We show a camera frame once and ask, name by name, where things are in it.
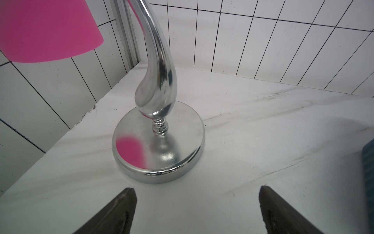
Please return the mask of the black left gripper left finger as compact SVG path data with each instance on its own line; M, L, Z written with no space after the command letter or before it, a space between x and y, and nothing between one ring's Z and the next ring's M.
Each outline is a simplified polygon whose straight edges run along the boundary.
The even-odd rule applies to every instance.
M129 234L134 219L137 197L133 188L125 188L76 234Z

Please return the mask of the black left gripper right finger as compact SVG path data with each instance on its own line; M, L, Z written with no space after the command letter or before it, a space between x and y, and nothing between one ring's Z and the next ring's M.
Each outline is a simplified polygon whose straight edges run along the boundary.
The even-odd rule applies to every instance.
M259 202L269 234L322 233L269 186L260 188Z

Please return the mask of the teal plastic storage box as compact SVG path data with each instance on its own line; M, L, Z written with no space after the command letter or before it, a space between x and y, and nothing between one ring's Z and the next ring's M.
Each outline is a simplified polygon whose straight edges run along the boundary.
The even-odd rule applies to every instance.
M369 229L374 233L374 140L362 148L362 166Z

